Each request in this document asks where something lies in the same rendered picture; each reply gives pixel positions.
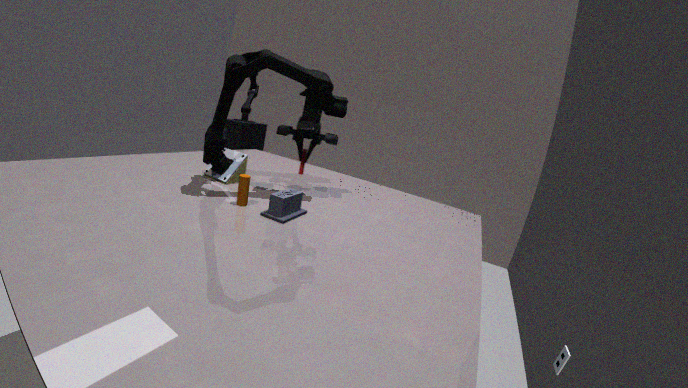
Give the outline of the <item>orange cylinder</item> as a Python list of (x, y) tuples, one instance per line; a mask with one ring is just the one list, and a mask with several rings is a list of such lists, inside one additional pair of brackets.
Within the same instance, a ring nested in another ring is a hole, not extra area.
[(251, 176), (240, 174), (237, 192), (237, 205), (247, 206)]

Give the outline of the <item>dark red peg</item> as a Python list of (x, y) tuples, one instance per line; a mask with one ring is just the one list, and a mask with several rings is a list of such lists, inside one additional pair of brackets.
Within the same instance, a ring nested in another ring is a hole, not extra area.
[(303, 154), (302, 154), (302, 159), (301, 159), (301, 165), (300, 165), (300, 171), (299, 174), (303, 174), (303, 169), (304, 169), (304, 163), (305, 163), (305, 156), (307, 154), (308, 150), (303, 149)]

